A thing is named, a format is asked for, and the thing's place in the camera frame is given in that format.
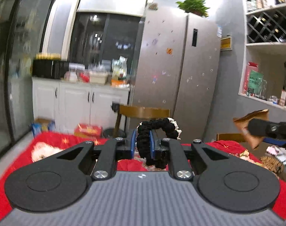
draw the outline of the gray ribbed plate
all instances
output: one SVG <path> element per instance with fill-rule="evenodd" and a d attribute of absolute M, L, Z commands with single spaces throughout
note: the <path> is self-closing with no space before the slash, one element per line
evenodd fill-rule
<path fill-rule="evenodd" d="M 174 180 L 168 172 L 117 172 L 112 179 L 94 182 L 85 196 L 66 209 L 37 214 L 14 209 L 0 226 L 279 226 L 282 223 L 270 209 L 252 214 L 220 210 L 204 201 L 190 182 Z"/>

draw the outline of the wooden chair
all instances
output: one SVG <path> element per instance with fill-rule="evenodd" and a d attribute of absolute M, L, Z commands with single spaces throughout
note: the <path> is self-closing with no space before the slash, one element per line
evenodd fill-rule
<path fill-rule="evenodd" d="M 216 141 L 219 140 L 231 140 L 238 143 L 246 142 L 244 136 L 241 133 L 217 133 Z"/>
<path fill-rule="evenodd" d="M 114 133 L 113 133 L 113 138 L 117 137 L 122 115 L 125 115 L 126 117 L 129 117 L 129 118 L 138 118 L 138 119 L 145 119 L 145 120 L 170 117 L 170 110 L 168 109 L 127 106 L 127 105 L 121 105 L 119 103 L 114 103 L 114 102 L 112 103 L 112 110 L 118 114 Z"/>

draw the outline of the black microwave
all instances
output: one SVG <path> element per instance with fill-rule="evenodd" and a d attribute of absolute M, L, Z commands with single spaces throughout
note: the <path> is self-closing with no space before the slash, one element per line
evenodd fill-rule
<path fill-rule="evenodd" d="M 32 76 L 48 79 L 64 78 L 69 71 L 69 63 L 61 60 L 34 59 Z"/>

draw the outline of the brown woven item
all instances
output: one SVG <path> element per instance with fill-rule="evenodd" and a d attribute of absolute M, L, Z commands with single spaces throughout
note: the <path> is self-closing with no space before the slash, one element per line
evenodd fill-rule
<path fill-rule="evenodd" d="M 262 162 L 263 166 L 277 175 L 279 175 L 284 170 L 284 165 L 276 158 L 262 156 L 260 161 Z"/>

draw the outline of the wooden chair backrest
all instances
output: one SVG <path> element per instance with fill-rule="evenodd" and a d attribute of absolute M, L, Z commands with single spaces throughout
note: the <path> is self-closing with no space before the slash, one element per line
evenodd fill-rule
<path fill-rule="evenodd" d="M 244 136 L 241 133 L 217 133 L 216 141 L 219 140 L 231 140 L 238 143 L 246 142 Z"/>
<path fill-rule="evenodd" d="M 129 118 L 148 120 L 170 117 L 170 110 L 168 109 L 146 108 L 139 106 L 120 105 L 118 113 Z"/>

